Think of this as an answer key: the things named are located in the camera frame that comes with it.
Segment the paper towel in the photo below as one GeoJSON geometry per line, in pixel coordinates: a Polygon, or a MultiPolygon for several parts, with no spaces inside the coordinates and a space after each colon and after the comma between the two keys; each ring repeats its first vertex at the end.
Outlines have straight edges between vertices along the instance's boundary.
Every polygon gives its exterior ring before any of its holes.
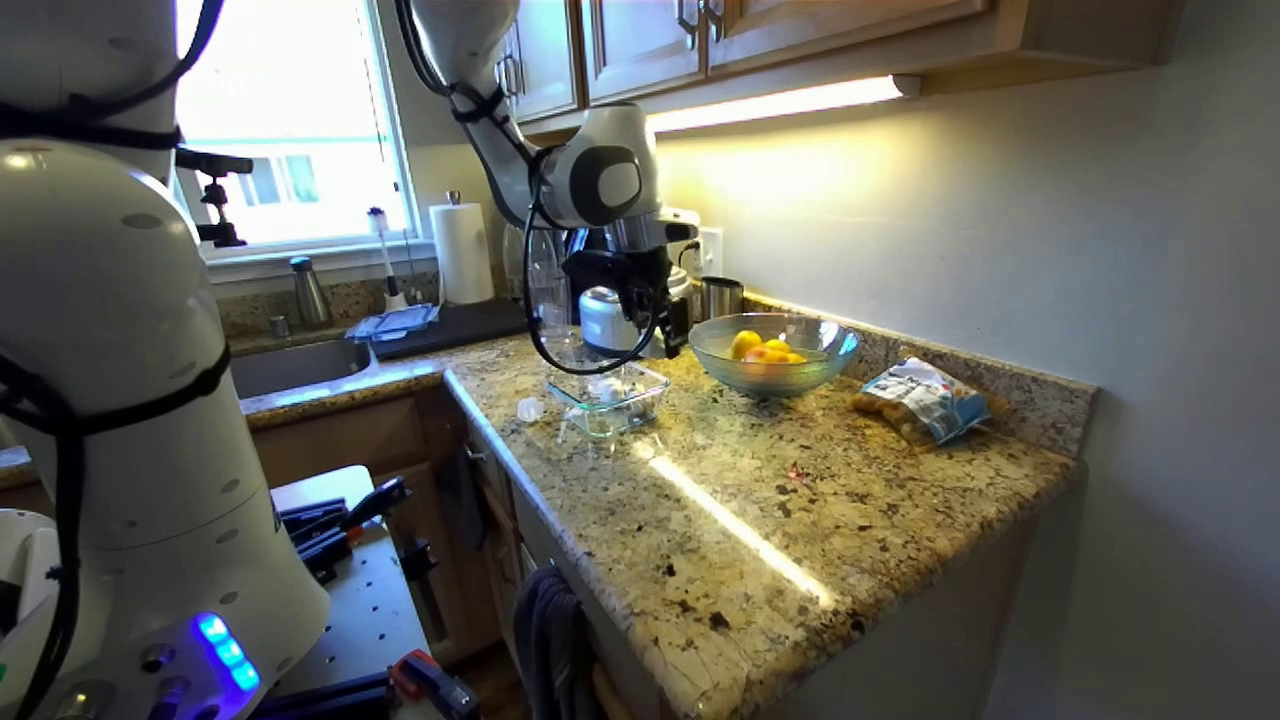
{"type": "Polygon", "coordinates": [[[434,205],[427,218],[438,235],[445,304],[494,300],[494,261],[481,205],[434,205]]]}

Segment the upper cabinet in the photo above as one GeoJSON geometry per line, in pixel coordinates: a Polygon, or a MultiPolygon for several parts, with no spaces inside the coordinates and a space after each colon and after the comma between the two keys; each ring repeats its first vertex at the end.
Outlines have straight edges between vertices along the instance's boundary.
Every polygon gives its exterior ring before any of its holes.
{"type": "MultiPolygon", "coordinates": [[[[520,19],[562,6],[525,0],[520,19]]],[[[582,46],[539,46],[586,105],[690,107],[911,70],[923,91],[1158,64],[1182,0],[575,0],[582,46]]]]}
{"type": "Polygon", "coordinates": [[[987,0],[704,0],[708,70],[745,70],[982,16],[987,0]]]}
{"type": "Polygon", "coordinates": [[[520,124],[586,107],[575,0],[525,0],[494,64],[520,124]]]}
{"type": "Polygon", "coordinates": [[[623,99],[690,83],[699,64],[699,0],[586,0],[588,97],[623,99]]]}
{"type": "Polygon", "coordinates": [[[983,11],[987,0],[586,0],[594,99],[629,99],[983,11]]]}

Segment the wooden cabinet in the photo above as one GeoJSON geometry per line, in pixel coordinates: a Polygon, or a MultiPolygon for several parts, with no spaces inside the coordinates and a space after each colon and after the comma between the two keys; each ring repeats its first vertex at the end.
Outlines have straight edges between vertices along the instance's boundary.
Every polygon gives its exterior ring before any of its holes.
{"type": "Polygon", "coordinates": [[[944,19],[982,16],[992,0],[704,0],[708,70],[802,60],[944,19]]]}
{"type": "Polygon", "coordinates": [[[52,501],[42,479],[0,488],[0,507],[29,507],[52,516],[52,501]]]}
{"type": "MultiPolygon", "coordinates": [[[[586,105],[650,112],[907,70],[923,97],[1144,66],[1182,0],[582,0],[586,105]]],[[[563,133],[575,112],[539,128],[563,133]]]]}
{"type": "Polygon", "coordinates": [[[586,0],[594,99],[679,89],[975,16],[987,0],[586,0]]]}
{"type": "MultiPolygon", "coordinates": [[[[549,520],[533,507],[529,491],[507,474],[507,469],[497,461],[494,439],[470,422],[470,474],[478,479],[478,491],[483,501],[487,510],[487,527],[483,527],[483,571],[494,584],[494,616],[502,622],[502,636],[516,659],[516,605],[525,592],[525,581],[545,569],[545,565],[562,565],[562,571],[567,577],[567,584],[575,584],[575,577],[567,571],[573,565],[563,559],[557,533],[549,527],[549,520]]],[[[660,687],[654,685],[654,674],[640,668],[632,642],[611,627],[611,619],[605,616],[601,599],[586,587],[575,587],[575,599],[588,616],[588,640],[594,640],[594,679],[597,679],[597,694],[605,705],[605,714],[623,720],[623,714],[671,714],[669,701],[660,694],[660,687]]]]}
{"type": "Polygon", "coordinates": [[[525,0],[494,64],[520,124],[586,107],[575,0],[525,0]]]}
{"type": "Polygon", "coordinates": [[[376,484],[405,479],[413,496],[391,510],[396,549],[427,539],[438,569],[413,581],[415,611],[441,664],[494,649],[483,549],[473,545],[470,496],[452,474],[459,429],[447,391],[427,388],[385,403],[309,416],[251,431],[270,484],[366,465],[376,484]]]}
{"type": "Polygon", "coordinates": [[[694,83],[699,64],[699,0],[586,0],[586,70],[594,105],[694,83]]]}

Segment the blue light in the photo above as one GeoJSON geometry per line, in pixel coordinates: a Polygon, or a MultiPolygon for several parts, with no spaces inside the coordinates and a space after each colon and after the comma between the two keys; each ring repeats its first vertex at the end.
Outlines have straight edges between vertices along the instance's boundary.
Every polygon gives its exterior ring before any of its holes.
{"type": "Polygon", "coordinates": [[[238,679],[241,691],[255,691],[255,685],[262,685],[262,674],[255,674],[251,664],[238,664],[238,668],[233,668],[233,679],[238,679]]]}
{"type": "Polygon", "coordinates": [[[233,627],[222,616],[197,616],[203,649],[216,657],[216,664],[233,674],[233,685],[247,694],[265,679],[255,674],[251,659],[238,642],[233,627]]]}
{"type": "Polygon", "coordinates": [[[212,649],[224,668],[245,664],[245,649],[238,640],[224,640],[212,649]]]}
{"type": "Polygon", "coordinates": [[[202,616],[202,636],[203,636],[210,642],[222,642],[222,640],[230,640],[233,632],[230,632],[230,622],[224,622],[222,616],[202,616]]]}

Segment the bowl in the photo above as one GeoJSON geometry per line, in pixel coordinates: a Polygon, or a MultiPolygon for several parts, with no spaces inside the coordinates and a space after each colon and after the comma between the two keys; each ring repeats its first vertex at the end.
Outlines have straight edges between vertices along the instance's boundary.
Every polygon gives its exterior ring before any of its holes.
{"type": "Polygon", "coordinates": [[[690,330],[704,371],[753,401],[811,391],[848,367],[857,341],[843,322],[784,310],[716,317],[690,330]]]}
{"type": "Polygon", "coordinates": [[[656,401],[669,391],[669,377],[643,367],[643,363],[623,363],[615,371],[605,371],[605,377],[588,377],[588,394],[601,403],[601,406],[611,406],[611,411],[654,411],[656,401]]]}

